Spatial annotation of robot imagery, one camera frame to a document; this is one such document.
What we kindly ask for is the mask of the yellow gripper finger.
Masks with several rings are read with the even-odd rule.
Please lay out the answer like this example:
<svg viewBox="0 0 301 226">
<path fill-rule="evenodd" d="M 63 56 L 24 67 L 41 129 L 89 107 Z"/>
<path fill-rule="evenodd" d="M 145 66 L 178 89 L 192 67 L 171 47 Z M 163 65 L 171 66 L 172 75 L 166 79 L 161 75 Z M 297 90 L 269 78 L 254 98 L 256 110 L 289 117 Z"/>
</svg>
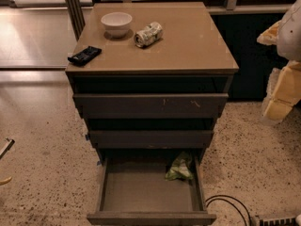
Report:
<svg viewBox="0 0 301 226">
<path fill-rule="evenodd" d="M 301 63 L 290 60 L 269 76 L 262 116 L 268 121 L 282 121 L 301 100 Z"/>
<path fill-rule="evenodd" d="M 263 31 L 257 37 L 257 43 L 262 44 L 262 45 L 267 45 L 267 46 L 276 45 L 279 24 L 280 24 L 280 21 L 277 21 L 273 25 L 271 25 L 269 28 L 267 28 L 265 31 Z"/>
</svg>

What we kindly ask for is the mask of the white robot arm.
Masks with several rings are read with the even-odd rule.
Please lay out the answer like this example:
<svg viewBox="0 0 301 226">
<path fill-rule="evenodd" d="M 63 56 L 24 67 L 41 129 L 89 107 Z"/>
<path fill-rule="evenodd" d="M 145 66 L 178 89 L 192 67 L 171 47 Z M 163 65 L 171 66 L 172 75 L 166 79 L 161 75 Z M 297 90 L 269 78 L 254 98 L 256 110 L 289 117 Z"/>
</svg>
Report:
<svg viewBox="0 0 301 226">
<path fill-rule="evenodd" d="M 275 45 L 277 54 L 288 60 L 281 70 L 272 70 L 262 102 L 262 120 L 277 124 L 301 100 L 301 0 L 296 0 L 280 21 L 262 32 L 257 42 Z"/>
</svg>

